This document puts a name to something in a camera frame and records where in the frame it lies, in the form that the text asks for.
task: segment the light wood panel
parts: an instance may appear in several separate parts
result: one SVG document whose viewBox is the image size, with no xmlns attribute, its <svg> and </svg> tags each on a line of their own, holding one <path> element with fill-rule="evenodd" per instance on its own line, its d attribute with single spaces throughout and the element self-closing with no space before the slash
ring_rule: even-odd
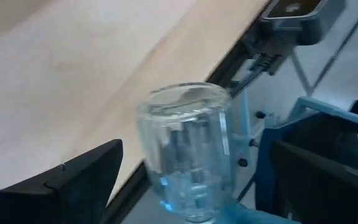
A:
<svg viewBox="0 0 358 224">
<path fill-rule="evenodd" d="M 0 188 L 110 139 L 142 160 L 135 107 L 203 81 L 267 0 L 0 0 Z"/>
</svg>

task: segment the glass jar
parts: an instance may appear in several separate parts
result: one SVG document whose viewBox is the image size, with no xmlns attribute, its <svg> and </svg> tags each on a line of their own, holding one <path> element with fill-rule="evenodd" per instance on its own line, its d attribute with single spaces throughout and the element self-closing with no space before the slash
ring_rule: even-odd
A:
<svg viewBox="0 0 358 224">
<path fill-rule="evenodd" d="M 137 109 L 152 188 L 188 222 L 210 222 L 231 197 L 231 102 L 220 86 L 184 83 L 153 91 Z"/>
</svg>

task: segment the black plastic piece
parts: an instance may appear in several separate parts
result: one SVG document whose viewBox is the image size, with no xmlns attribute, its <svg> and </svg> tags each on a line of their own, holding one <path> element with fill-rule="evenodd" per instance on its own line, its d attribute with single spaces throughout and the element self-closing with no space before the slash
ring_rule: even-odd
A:
<svg viewBox="0 0 358 224">
<path fill-rule="evenodd" d="M 291 130 L 283 140 L 358 170 L 357 135 L 358 124 L 324 114 Z"/>
<path fill-rule="evenodd" d="M 0 223 L 100 223 L 121 162 L 113 140 L 0 190 Z"/>
<path fill-rule="evenodd" d="M 356 223 L 358 176 L 337 162 L 276 141 L 270 158 L 286 198 L 304 224 Z"/>
</svg>

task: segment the bolt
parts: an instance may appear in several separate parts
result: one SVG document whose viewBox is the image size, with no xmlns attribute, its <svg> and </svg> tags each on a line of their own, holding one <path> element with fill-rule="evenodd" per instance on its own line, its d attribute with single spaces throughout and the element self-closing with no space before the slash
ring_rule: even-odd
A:
<svg viewBox="0 0 358 224">
<path fill-rule="evenodd" d="M 248 166 L 248 161 L 246 159 L 239 159 L 238 164 L 241 167 L 247 167 Z"/>
<path fill-rule="evenodd" d="M 261 111 L 258 111 L 255 113 L 255 117 L 258 119 L 264 119 L 266 117 L 266 114 Z"/>
</svg>

